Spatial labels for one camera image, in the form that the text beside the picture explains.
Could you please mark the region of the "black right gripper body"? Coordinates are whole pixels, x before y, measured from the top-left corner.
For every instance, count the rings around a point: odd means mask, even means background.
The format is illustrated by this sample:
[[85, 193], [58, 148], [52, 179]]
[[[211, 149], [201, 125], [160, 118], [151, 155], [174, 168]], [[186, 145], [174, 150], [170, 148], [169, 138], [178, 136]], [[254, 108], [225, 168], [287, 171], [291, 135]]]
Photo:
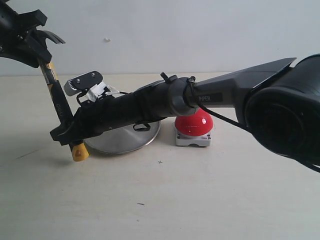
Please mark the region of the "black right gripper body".
[[103, 99], [80, 107], [75, 114], [75, 130], [80, 138], [99, 136], [106, 131], [143, 120], [142, 107], [133, 93]]

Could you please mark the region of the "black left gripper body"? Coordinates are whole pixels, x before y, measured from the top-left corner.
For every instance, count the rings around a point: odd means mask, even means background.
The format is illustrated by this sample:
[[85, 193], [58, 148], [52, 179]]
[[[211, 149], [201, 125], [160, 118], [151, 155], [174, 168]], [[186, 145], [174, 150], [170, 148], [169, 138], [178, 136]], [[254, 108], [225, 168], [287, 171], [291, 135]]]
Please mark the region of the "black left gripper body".
[[18, 13], [7, 2], [0, 1], [0, 55], [29, 57], [21, 36], [28, 28], [27, 18], [30, 17], [30, 12]]

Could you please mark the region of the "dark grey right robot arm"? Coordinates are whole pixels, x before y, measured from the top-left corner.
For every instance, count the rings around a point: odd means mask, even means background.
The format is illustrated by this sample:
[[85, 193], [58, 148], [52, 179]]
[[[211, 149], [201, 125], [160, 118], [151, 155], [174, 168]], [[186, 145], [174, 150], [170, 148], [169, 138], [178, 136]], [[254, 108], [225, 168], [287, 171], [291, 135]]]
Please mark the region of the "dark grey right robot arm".
[[236, 120], [226, 122], [251, 133], [267, 150], [318, 172], [320, 56], [294, 62], [283, 58], [199, 82], [162, 74], [134, 92], [80, 107], [50, 134], [67, 145], [132, 124], [148, 128], [198, 109], [234, 108]]

